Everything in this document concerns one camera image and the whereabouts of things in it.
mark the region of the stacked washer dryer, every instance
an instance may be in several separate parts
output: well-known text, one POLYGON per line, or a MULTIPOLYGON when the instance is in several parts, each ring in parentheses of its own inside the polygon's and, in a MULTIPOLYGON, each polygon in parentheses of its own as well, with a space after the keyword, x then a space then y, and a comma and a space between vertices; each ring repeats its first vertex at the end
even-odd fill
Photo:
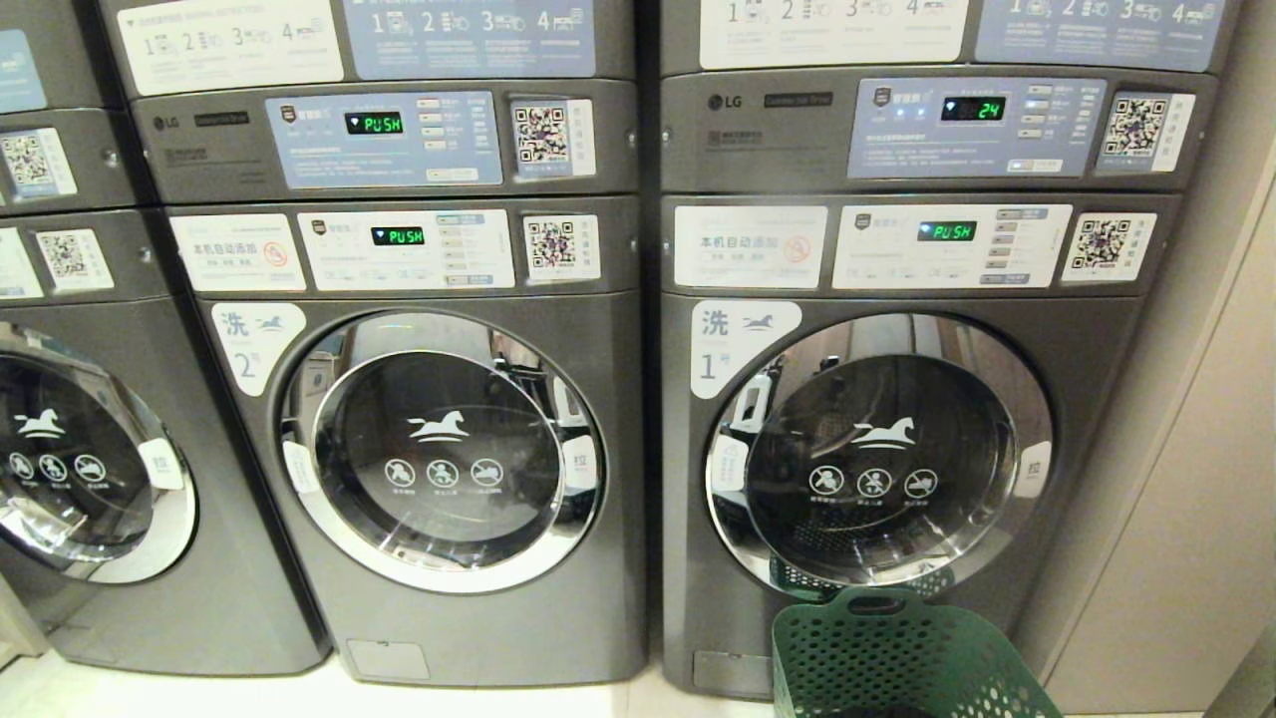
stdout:
POLYGON ((1238 6, 662 4, 674 684, 768 698, 772 617, 847 585, 1013 638, 1238 6))
POLYGON ((300 672, 322 626, 106 56, 93 3, 0 1, 0 573, 71 661, 300 672))
POLYGON ((625 0, 103 0, 348 672, 644 661, 625 0))

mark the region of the green plastic basket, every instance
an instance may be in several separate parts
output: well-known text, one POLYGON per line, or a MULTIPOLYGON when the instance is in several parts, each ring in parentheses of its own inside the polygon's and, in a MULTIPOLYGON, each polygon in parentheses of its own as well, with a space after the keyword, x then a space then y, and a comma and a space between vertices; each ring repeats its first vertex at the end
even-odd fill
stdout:
POLYGON ((995 626, 910 590, 789 607, 771 638, 780 718, 1062 718, 995 626))

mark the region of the printed number 2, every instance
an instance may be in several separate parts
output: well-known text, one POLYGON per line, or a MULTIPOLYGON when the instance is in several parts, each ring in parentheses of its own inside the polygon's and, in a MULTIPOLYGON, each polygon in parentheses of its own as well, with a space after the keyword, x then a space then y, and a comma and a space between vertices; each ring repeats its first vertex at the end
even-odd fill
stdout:
POLYGON ((248 353, 242 351, 235 355, 236 362, 242 362, 244 367, 240 370, 240 379, 254 380, 256 375, 253 374, 253 361, 248 357, 248 353))

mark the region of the white horse icon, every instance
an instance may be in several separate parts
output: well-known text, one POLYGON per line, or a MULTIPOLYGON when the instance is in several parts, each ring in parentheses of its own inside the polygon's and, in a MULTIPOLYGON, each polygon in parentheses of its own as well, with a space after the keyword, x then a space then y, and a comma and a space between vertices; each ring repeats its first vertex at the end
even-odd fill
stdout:
POLYGON ((34 420, 26 414, 17 414, 13 420, 15 422, 24 422, 18 429, 18 436, 20 437, 61 439, 66 434, 66 430, 57 426, 57 412, 52 409, 45 409, 34 420))
POLYGON ((878 429, 873 425, 855 425, 855 429, 868 430, 864 436, 851 440, 851 444, 857 444, 864 449, 898 449, 903 451, 905 448, 900 445, 916 444, 909 439, 909 430, 914 429, 912 417, 900 420, 889 430, 878 429))
POLYGON ((441 422, 408 420, 407 423, 410 425, 421 425, 421 429, 408 436, 408 439, 415 439, 419 443, 461 441, 461 437, 470 436, 470 432, 462 431, 458 426, 464 421, 466 418, 461 416, 461 412, 448 412, 441 422))

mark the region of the digital display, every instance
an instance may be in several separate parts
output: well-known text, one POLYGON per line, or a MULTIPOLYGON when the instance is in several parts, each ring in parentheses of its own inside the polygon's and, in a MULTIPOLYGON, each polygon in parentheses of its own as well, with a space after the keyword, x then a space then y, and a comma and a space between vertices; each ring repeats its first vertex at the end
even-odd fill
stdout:
POLYGON ((1005 116, 1004 97, 944 97, 942 120, 995 121, 1005 116))
POLYGON ((917 241, 971 241, 979 222, 921 222, 917 241))
POLYGON ((346 134, 403 134, 399 112, 346 112, 346 134))
POLYGON ((373 227, 376 246, 422 246, 425 230, 421 227, 373 227))

